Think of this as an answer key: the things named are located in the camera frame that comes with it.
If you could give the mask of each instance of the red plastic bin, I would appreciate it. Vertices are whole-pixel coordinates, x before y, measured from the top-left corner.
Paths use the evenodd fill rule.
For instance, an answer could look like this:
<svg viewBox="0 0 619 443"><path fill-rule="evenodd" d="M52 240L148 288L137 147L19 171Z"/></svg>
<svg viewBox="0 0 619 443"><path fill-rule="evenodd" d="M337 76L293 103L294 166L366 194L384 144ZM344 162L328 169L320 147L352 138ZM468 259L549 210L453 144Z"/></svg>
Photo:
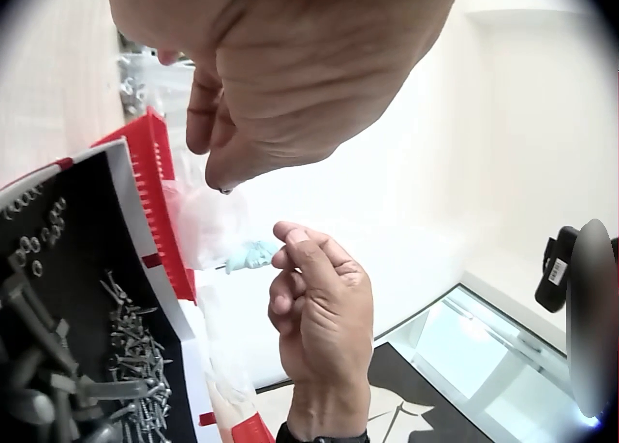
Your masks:
<svg viewBox="0 0 619 443"><path fill-rule="evenodd" d="M179 299L195 302L195 277L186 269L163 194L162 180L174 180L172 152L165 120L148 108L146 114L102 138L93 146L125 138L142 207L157 251L170 283Z"/></svg>

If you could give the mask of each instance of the light blue plastic part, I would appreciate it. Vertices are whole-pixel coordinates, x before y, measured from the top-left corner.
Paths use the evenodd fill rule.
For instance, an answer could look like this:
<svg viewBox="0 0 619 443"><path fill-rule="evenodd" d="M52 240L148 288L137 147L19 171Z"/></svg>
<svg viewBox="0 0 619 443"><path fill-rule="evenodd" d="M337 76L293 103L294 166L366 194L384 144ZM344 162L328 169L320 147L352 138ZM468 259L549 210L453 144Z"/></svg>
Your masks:
<svg viewBox="0 0 619 443"><path fill-rule="evenodd" d="M226 274L239 269L257 269L268 266L279 246L275 243L258 240L247 242L243 248L226 261Z"/></svg>

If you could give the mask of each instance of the barcode label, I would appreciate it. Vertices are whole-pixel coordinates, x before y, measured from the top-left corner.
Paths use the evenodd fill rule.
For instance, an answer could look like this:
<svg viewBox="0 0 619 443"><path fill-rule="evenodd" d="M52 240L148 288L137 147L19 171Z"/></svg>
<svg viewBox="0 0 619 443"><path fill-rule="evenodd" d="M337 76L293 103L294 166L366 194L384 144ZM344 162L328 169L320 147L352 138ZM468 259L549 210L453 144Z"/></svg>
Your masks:
<svg viewBox="0 0 619 443"><path fill-rule="evenodd" d="M548 280L553 282L556 286L559 286L567 268L568 264L565 261L561 261L559 258L557 258L552 266L552 270L550 271Z"/></svg>

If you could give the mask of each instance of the glass shelf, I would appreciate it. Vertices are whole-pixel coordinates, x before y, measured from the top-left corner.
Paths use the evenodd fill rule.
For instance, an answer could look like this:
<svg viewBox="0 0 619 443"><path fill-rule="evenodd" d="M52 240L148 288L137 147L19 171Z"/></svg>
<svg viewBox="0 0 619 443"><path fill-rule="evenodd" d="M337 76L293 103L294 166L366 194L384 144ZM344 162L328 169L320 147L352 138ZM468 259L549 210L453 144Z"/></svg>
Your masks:
<svg viewBox="0 0 619 443"><path fill-rule="evenodd" d="M599 424L566 357L462 285L385 339L495 442L566 443Z"/></svg>

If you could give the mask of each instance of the wooden table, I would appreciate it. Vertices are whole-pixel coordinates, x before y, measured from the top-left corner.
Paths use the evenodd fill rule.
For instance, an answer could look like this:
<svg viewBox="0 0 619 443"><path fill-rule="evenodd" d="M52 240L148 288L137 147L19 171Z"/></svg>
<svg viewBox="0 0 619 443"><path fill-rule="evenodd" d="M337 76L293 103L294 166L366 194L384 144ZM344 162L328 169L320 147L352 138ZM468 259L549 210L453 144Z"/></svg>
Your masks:
<svg viewBox="0 0 619 443"><path fill-rule="evenodd" d="M124 124L108 0L18 0L2 24L0 186Z"/></svg>

